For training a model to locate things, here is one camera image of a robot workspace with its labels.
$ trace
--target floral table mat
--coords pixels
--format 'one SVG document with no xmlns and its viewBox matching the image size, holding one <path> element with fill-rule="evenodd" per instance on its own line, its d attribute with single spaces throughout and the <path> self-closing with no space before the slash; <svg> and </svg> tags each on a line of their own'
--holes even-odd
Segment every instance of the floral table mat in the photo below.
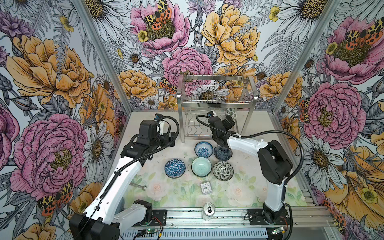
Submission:
<svg viewBox="0 0 384 240">
<path fill-rule="evenodd" d="M 153 207 L 202 207 L 213 202 L 216 207 L 261 207 L 266 199 L 267 180 L 261 173 L 258 159 L 234 150 L 228 161 L 234 169 L 234 176 L 228 181 L 218 180 L 211 172 L 200 178 L 191 170 L 192 161 L 197 158 L 194 147 L 199 140 L 185 140 L 174 147 L 154 155 L 147 161 L 132 182 L 147 185 L 147 190 L 129 186 L 125 195 L 125 207 L 141 199 L 153 204 Z M 178 158 L 184 161 L 186 171 L 183 176 L 171 179 L 166 176 L 164 166 L 167 161 Z M 218 162 L 214 155 L 208 158 L 212 166 Z M 200 184 L 211 182 L 212 193 L 202 195 Z M 285 200 L 292 206 L 307 206 L 295 178 L 288 183 Z"/>
</svg>

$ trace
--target clock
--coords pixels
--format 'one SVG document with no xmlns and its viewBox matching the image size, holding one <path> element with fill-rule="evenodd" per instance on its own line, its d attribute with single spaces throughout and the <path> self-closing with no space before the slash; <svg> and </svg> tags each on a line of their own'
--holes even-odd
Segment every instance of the clock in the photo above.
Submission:
<svg viewBox="0 0 384 240">
<path fill-rule="evenodd" d="M 212 193 L 212 187 L 210 182 L 203 182 L 200 184 L 201 192 L 203 195 Z"/>
</svg>

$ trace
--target dish rack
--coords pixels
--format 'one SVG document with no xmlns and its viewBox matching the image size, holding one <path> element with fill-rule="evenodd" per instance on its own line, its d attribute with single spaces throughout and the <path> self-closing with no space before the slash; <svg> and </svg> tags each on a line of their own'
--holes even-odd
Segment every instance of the dish rack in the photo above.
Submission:
<svg viewBox="0 0 384 240">
<path fill-rule="evenodd" d="M 253 79 L 243 76 L 216 76 L 216 75 L 180 75 L 177 86 L 177 107 L 179 112 L 179 123 L 181 141 L 185 142 L 185 137 L 194 139 L 211 139 L 211 130 L 200 124 L 196 120 L 197 115 L 206 115 L 209 111 L 215 111 L 221 118 L 225 118 L 227 108 L 247 109 L 243 131 L 248 126 L 252 113 L 255 109 L 257 97 L 249 94 L 252 90 L 256 92 Z M 207 118 L 200 118 L 208 123 Z M 231 129 L 239 132 L 237 120 Z"/>
</svg>

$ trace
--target can lid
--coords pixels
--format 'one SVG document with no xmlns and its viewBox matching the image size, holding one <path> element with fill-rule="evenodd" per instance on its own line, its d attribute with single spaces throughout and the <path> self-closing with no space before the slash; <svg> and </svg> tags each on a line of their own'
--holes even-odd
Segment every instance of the can lid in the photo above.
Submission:
<svg viewBox="0 0 384 240">
<path fill-rule="evenodd" d="M 207 202 L 203 206 L 204 214 L 207 216 L 213 216 L 215 214 L 215 205 L 211 202 Z"/>
</svg>

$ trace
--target mint green bowl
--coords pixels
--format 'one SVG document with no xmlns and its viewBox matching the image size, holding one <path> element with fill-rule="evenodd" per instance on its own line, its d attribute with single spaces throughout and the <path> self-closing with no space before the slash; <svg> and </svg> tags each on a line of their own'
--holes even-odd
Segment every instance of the mint green bowl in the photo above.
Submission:
<svg viewBox="0 0 384 240">
<path fill-rule="evenodd" d="M 198 157 L 192 162 L 192 172 L 198 177 L 206 177 L 211 173 L 212 164 L 205 157 Z"/>
</svg>

